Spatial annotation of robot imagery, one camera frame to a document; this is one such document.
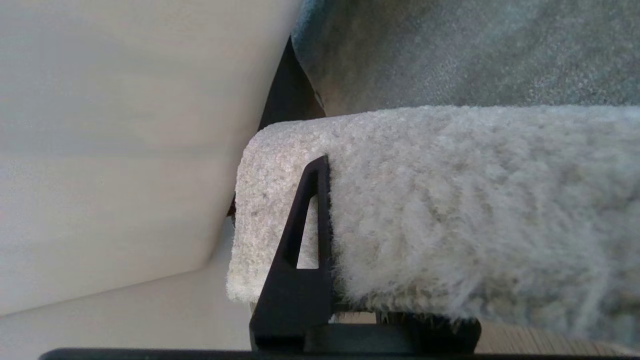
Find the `gray carpet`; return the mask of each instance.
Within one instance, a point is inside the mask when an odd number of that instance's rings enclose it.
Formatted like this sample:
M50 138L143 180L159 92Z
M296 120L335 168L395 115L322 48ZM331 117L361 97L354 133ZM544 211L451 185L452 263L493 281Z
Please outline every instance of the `gray carpet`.
M307 0L292 39L328 116L640 104L635 0Z

